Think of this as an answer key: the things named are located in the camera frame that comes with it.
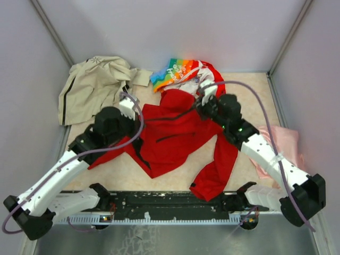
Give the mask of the red jacket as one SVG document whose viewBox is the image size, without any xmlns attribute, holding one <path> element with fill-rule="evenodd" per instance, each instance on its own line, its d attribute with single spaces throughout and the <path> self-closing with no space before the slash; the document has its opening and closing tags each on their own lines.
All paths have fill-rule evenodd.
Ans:
<svg viewBox="0 0 340 255">
<path fill-rule="evenodd" d="M 90 169 L 127 153 L 151 177 L 156 178 L 180 167 L 213 136 L 217 137 L 214 160 L 203 167 L 190 186 L 199 199 L 210 201 L 220 195 L 233 170 L 238 150 L 212 120 L 202 120 L 192 108 L 193 95 L 178 89 L 161 93 L 159 105 L 145 104 L 146 121 L 140 139 L 121 149 L 109 151 L 90 165 Z"/>
</svg>

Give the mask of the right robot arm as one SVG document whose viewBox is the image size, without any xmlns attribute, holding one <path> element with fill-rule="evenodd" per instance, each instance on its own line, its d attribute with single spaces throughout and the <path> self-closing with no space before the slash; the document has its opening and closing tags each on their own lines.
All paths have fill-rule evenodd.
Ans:
<svg viewBox="0 0 340 255">
<path fill-rule="evenodd" d="M 214 95 L 197 99 L 198 113 L 223 129 L 225 140 L 262 167 L 279 189 L 249 182 L 238 193 L 237 204 L 243 210 L 253 206 L 280 211 L 294 226 L 301 227 L 326 205 L 326 181 L 299 169 L 282 154 L 274 151 L 259 130 L 242 118 L 236 95 Z"/>
</svg>

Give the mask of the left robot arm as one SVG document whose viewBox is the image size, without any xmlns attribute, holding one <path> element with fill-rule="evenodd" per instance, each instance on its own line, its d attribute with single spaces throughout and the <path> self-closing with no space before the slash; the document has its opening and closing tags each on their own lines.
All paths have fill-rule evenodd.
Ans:
<svg viewBox="0 0 340 255">
<path fill-rule="evenodd" d="M 83 133 L 70 143 L 58 162 L 31 188 L 8 196 L 3 204 L 20 230 L 31 241 L 43 237 L 59 220 L 84 210 L 106 210 L 111 195 L 95 183 L 78 193 L 58 197 L 60 192 L 99 157 L 131 144 L 141 133 L 141 109 L 106 107 Z"/>
</svg>

